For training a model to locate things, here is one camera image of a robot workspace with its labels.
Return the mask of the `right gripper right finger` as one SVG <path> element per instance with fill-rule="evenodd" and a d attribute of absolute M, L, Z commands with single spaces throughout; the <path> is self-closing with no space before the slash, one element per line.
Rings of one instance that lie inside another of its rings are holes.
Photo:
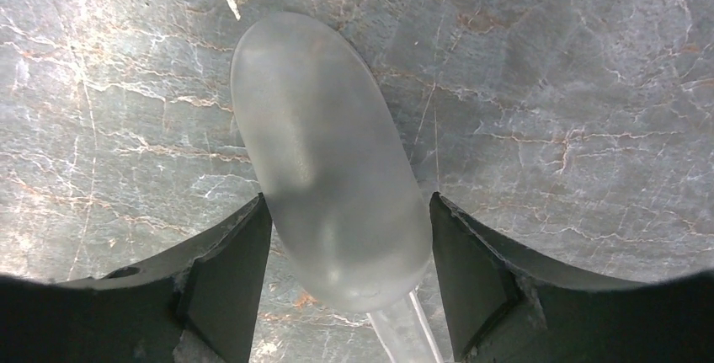
<path fill-rule="evenodd" d="M 618 279 L 541 254 L 440 193 L 429 210 L 456 361 L 712 361 L 711 270 Z"/>

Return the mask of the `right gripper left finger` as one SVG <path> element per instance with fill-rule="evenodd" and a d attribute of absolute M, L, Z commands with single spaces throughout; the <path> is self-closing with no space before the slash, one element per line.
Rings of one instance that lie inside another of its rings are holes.
<path fill-rule="evenodd" d="M 251 355 L 272 220 L 263 196 L 102 278 L 1 278 L 4 362 L 173 362 L 194 347 Z"/>

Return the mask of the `clear plastic scoop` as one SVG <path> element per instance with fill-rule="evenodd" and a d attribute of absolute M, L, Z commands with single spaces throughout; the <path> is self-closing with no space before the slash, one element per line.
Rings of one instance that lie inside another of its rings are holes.
<path fill-rule="evenodd" d="M 433 229 L 370 69 L 300 13 L 249 27 L 232 58 L 234 118 L 302 287 L 364 313 L 393 362 L 440 362 L 416 296 Z"/>

